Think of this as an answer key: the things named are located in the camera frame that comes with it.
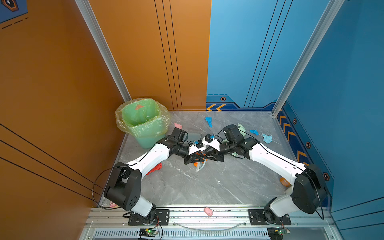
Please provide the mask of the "grey-blue plastic dustpan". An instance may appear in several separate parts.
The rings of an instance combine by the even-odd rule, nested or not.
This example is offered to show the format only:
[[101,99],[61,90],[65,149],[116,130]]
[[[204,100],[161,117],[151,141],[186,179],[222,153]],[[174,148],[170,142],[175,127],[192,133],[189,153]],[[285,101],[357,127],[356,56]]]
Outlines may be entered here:
[[195,141],[202,140],[202,134],[191,133],[188,136],[189,144],[194,145]]

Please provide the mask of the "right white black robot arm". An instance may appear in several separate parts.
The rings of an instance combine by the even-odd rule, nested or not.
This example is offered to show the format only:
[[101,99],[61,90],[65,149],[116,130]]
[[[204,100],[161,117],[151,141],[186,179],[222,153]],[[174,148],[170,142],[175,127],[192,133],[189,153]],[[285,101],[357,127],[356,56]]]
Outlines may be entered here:
[[273,198],[264,207],[263,216],[267,224],[274,225],[284,216],[299,211],[317,213],[324,218],[323,202],[329,191],[318,166],[288,159],[270,150],[253,136],[245,138],[246,133],[242,133],[235,125],[228,125],[222,131],[226,137],[225,142],[210,134],[202,139],[206,148],[212,148],[207,156],[213,156],[214,160],[220,162],[226,154],[236,153],[264,165],[291,185],[285,195]]

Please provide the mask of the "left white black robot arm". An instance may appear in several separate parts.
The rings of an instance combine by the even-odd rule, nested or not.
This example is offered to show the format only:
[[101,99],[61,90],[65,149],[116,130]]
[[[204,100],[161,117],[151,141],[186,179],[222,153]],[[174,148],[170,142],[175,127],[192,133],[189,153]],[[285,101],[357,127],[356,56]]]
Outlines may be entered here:
[[142,179],[158,164],[176,155],[184,158],[185,163],[203,162],[203,151],[212,137],[186,143],[187,132],[175,128],[170,136],[157,141],[141,157],[125,164],[118,162],[104,190],[104,197],[126,211],[134,212],[147,221],[156,215],[156,205],[141,196]]

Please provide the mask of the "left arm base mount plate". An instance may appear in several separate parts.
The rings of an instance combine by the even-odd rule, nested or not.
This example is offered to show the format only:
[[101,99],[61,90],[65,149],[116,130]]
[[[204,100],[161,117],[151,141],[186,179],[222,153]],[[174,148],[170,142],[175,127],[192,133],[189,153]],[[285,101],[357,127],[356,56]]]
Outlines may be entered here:
[[170,220],[169,209],[156,209],[154,212],[149,213],[148,216],[143,217],[137,213],[133,213],[129,217],[129,226],[167,226]]

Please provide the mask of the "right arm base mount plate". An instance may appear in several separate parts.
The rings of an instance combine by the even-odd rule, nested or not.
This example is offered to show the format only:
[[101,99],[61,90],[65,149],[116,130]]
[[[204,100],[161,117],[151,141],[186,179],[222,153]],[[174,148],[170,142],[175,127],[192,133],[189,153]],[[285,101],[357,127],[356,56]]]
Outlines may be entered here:
[[284,215],[283,217],[277,217],[271,211],[263,209],[249,209],[248,214],[252,226],[267,226],[281,224],[289,226],[292,224],[290,216],[288,214]]

